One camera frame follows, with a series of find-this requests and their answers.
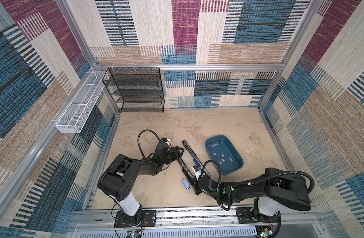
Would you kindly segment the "black stapler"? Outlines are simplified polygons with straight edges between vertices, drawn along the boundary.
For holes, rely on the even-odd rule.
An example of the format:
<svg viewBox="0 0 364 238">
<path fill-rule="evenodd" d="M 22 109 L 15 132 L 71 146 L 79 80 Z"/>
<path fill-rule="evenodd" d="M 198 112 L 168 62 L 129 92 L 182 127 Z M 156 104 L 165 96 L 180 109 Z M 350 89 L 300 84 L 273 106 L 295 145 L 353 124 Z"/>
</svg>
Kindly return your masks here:
<svg viewBox="0 0 364 238">
<path fill-rule="evenodd" d="M 195 181 L 196 181 L 196 177 L 195 175 L 193 175 L 191 173 L 191 171 L 189 170 L 189 168 L 187 167 L 187 165 L 185 164 L 185 162 L 183 161 L 182 158 L 178 158 L 177 159 L 178 163 L 180 164 L 180 166 L 182 167 L 182 172 L 184 173 L 184 175 L 186 176 L 187 180 L 189 181 L 189 183 L 194 186 L 195 185 Z"/>
</svg>

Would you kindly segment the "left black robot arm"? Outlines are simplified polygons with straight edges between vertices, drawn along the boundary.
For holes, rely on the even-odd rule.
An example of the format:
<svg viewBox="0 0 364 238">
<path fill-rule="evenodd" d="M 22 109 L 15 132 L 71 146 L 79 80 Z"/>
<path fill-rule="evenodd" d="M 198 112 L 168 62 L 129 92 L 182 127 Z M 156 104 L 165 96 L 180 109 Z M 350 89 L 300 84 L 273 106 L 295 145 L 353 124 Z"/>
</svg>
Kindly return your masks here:
<svg viewBox="0 0 364 238">
<path fill-rule="evenodd" d="M 155 152 L 147 157 L 140 146 L 140 136 L 145 132 L 154 134 L 158 140 Z M 172 147 L 169 139 L 160 138 L 152 130 L 141 131 L 137 137 L 137 145 L 142 159 L 133 159 L 123 154 L 118 155 L 97 183 L 98 188 L 119 205 L 124 218 L 136 224 L 142 219 L 142 205 L 131 192 L 137 177 L 159 174 L 164 165 L 180 160 L 184 153 L 183 148 Z"/>
</svg>

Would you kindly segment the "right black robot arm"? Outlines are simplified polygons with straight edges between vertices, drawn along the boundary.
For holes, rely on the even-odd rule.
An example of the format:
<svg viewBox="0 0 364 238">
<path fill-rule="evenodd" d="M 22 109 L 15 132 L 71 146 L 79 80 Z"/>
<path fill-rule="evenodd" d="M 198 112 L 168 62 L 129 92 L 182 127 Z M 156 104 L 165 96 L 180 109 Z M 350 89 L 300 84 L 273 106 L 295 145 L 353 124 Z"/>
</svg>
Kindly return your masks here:
<svg viewBox="0 0 364 238">
<path fill-rule="evenodd" d="M 254 216 L 273 216 L 262 211 L 260 198 L 267 197 L 275 203 L 297 211 L 310 211 L 309 194 L 314 189 L 315 181 L 311 175 L 302 171 L 282 171 L 275 168 L 265 169 L 265 173 L 249 180 L 239 182 L 221 182 L 221 172 L 218 180 L 214 181 L 205 172 L 206 165 L 213 163 L 218 169 L 220 164 L 214 160 L 205 162 L 197 172 L 194 187 L 198 192 L 216 200 L 219 207 L 229 211 L 233 203 L 239 203 L 248 198 L 254 198 Z"/>
</svg>

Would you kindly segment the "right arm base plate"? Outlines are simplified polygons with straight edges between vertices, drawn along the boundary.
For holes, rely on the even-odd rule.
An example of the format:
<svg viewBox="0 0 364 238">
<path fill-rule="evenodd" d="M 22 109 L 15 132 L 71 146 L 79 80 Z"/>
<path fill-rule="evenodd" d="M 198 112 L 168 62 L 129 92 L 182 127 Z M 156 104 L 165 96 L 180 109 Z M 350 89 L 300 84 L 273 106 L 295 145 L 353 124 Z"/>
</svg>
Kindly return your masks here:
<svg viewBox="0 0 364 238">
<path fill-rule="evenodd" d="M 277 213 L 273 216 L 267 216 L 259 213 L 257 209 L 253 211 L 253 207 L 236 208 L 236 216 L 240 224 L 279 222 Z"/>
</svg>

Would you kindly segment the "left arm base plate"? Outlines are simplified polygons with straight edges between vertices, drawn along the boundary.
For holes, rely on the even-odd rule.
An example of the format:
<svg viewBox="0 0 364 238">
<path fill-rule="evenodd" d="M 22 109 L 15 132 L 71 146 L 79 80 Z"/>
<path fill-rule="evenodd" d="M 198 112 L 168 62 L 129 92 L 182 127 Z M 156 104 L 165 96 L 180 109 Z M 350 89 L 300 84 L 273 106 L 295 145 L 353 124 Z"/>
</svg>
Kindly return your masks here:
<svg viewBox="0 0 364 238">
<path fill-rule="evenodd" d="M 118 212 L 115 218 L 115 228 L 140 228 L 140 227 L 155 227 L 157 218 L 156 210 L 141 210 L 138 211 L 133 217 Z"/>
</svg>

